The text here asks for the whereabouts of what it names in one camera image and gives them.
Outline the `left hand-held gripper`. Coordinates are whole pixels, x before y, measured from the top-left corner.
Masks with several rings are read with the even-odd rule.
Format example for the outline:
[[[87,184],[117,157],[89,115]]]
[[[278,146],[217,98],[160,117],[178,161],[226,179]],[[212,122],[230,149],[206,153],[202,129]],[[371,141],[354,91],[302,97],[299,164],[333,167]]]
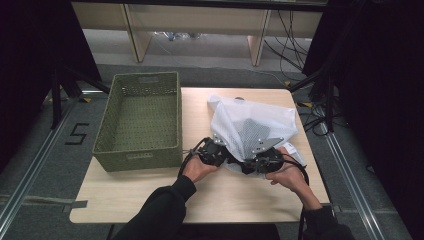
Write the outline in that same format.
[[[219,167],[232,157],[224,141],[217,135],[204,138],[203,143],[204,145],[198,149],[198,154],[204,164]]]

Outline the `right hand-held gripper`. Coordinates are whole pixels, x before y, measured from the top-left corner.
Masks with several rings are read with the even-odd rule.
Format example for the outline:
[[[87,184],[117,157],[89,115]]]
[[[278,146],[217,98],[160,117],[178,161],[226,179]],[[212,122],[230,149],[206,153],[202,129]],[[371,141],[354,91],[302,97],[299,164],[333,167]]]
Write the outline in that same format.
[[[276,150],[275,145],[283,140],[283,137],[259,139],[253,147],[254,158],[248,160],[248,166],[261,174],[279,170],[283,166],[284,160],[282,154]]]

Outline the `white mesh laundry bag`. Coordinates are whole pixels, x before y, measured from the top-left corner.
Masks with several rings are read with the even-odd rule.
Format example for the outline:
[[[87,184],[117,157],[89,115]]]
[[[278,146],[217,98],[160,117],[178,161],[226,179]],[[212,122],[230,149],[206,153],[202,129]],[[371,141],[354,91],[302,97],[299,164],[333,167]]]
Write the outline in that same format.
[[[277,147],[285,147],[291,161],[296,161],[302,167],[306,166],[305,161],[297,152],[297,149],[288,142],[291,137],[298,133],[296,110],[294,108],[248,100],[241,101],[219,95],[210,95],[207,102],[214,112],[210,124],[213,136],[217,135],[222,139],[232,155],[228,161],[224,162],[224,166],[227,169],[243,173],[239,166],[240,161],[236,159],[237,152],[235,151],[235,144],[239,140],[239,134],[235,124],[249,118],[270,128],[269,136],[266,139],[283,137],[284,140],[275,145],[276,150]],[[265,174],[257,173],[253,170],[251,174],[245,175],[264,176]]]

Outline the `green woven basket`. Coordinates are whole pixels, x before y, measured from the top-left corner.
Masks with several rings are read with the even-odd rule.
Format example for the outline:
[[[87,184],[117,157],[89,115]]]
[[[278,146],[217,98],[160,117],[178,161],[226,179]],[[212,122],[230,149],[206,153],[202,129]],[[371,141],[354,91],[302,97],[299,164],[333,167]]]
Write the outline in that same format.
[[[178,74],[115,75],[93,156],[107,172],[178,167],[182,161]]]

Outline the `person's left hand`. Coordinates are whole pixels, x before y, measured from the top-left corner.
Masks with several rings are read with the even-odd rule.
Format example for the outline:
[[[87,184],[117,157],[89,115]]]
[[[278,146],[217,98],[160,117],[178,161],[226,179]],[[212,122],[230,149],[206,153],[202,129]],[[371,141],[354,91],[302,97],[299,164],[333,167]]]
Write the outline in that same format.
[[[201,159],[195,155],[189,159],[184,170],[183,175],[188,177],[193,183],[197,183],[208,174],[217,171],[218,168],[214,165],[204,164]]]

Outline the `person's right hand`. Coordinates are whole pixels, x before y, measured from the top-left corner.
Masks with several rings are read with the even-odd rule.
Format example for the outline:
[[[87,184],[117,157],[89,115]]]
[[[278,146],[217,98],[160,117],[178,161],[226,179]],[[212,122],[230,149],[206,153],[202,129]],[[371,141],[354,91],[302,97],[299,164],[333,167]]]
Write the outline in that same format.
[[[267,173],[265,177],[272,185],[281,184],[294,192],[302,202],[314,197],[301,171],[291,163],[284,163],[278,171]]]

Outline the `black metal stand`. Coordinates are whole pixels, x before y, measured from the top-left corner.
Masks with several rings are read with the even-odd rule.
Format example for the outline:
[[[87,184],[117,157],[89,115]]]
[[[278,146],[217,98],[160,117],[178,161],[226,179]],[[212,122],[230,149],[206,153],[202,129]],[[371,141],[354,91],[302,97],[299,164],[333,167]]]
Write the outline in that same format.
[[[313,102],[320,101],[322,98],[325,99],[324,122],[326,124],[327,130],[329,132],[333,132],[334,78],[331,69],[329,67],[322,66],[319,70],[310,76],[289,87],[288,90],[291,93],[294,93],[308,84],[313,84],[313,87],[309,93],[309,98]]]
[[[61,80],[59,72],[65,72],[70,76],[70,79]],[[77,81],[82,80],[103,93],[108,94],[110,92],[110,88],[104,85],[100,78],[92,78],[66,65],[56,65],[51,71],[50,79],[53,103],[52,129],[55,129],[62,119],[61,88],[65,90],[69,97],[78,98],[82,94],[82,90]]]

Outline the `clear plastic wrap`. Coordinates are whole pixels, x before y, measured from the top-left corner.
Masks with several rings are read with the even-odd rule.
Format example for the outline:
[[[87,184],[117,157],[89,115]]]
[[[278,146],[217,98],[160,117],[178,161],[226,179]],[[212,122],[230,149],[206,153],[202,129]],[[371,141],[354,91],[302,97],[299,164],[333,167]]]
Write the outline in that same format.
[[[201,33],[185,33],[185,32],[157,32],[157,35],[163,35],[169,41],[199,39]]]

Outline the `black curtain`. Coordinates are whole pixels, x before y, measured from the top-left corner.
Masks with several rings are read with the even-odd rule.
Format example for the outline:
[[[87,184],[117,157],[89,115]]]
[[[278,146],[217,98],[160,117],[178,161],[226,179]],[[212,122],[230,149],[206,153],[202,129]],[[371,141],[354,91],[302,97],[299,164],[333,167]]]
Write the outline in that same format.
[[[29,132],[57,76],[101,79],[71,0],[0,0],[0,172]]]
[[[413,240],[424,240],[424,0],[327,0],[305,75],[332,64],[345,116]]]

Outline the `light wooden desk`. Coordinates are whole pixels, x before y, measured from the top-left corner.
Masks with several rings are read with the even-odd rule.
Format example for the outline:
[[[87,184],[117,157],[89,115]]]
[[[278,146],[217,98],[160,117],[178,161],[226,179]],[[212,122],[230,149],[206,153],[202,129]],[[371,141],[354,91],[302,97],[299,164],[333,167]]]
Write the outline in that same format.
[[[264,39],[312,38],[322,14],[294,10],[259,10],[194,6],[160,6],[125,3],[72,2],[84,29],[125,31],[134,59],[144,60],[152,34],[157,31],[244,35],[251,64],[260,64]]]

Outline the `grey floor tape strip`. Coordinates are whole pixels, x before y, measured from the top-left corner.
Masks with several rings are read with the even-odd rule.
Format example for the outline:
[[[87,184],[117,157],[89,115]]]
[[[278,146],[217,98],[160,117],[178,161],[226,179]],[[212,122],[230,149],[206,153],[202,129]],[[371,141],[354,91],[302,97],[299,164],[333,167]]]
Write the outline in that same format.
[[[54,204],[65,205],[71,209],[86,208],[88,206],[87,200],[74,200],[65,198],[41,197],[41,196],[25,196],[22,200],[23,204]]]

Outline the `metal floor rail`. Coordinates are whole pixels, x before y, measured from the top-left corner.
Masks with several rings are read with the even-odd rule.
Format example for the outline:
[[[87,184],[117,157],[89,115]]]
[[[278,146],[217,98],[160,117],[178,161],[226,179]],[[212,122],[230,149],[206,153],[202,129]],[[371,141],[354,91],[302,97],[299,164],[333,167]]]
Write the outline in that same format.
[[[321,123],[320,128],[326,133],[327,144],[329,145],[336,164],[341,171],[341,175],[370,239],[386,240],[382,228],[372,211],[371,205],[361,190],[335,134],[329,130],[329,127],[325,123]]]
[[[15,220],[78,103],[78,99],[62,103],[62,118],[55,128],[51,128],[51,108],[43,108],[19,151],[0,176],[0,238]]]

